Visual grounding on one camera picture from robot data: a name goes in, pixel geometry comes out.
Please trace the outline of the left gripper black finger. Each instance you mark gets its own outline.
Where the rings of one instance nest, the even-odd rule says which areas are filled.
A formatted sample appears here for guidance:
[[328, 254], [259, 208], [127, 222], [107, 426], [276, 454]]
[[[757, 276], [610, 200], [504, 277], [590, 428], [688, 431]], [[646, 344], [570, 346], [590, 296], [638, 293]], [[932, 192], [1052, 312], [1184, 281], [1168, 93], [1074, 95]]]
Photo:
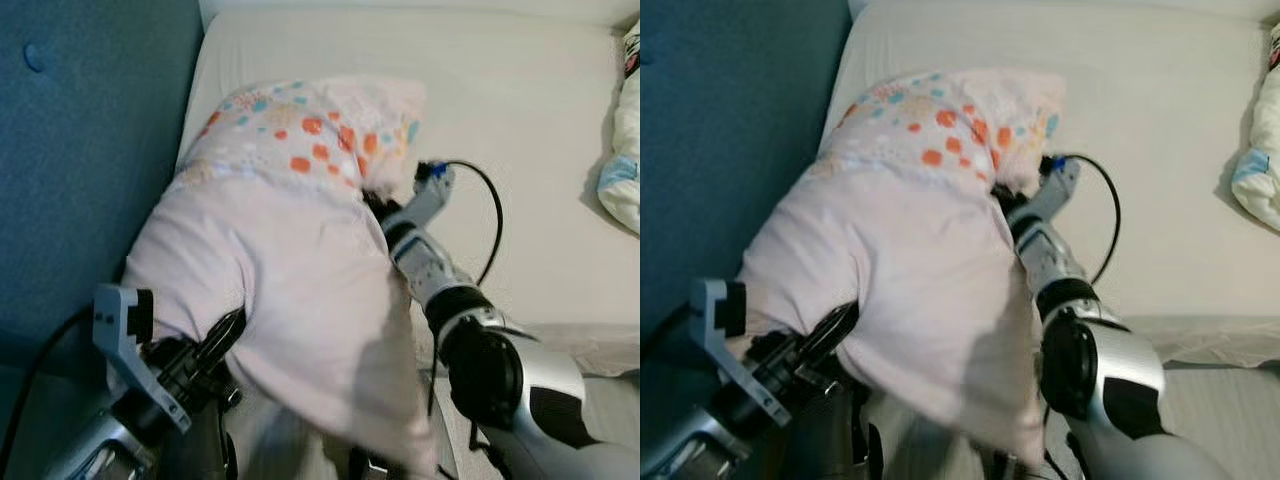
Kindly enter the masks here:
[[856, 301], [831, 310], [806, 335], [806, 357], [831, 355], [856, 326], [859, 317], [860, 307]]
[[247, 325], [244, 308], [236, 308], [216, 323], [209, 330], [198, 348], [198, 366], [216, 366], [223, 361], [227, 352], [241, 338]]

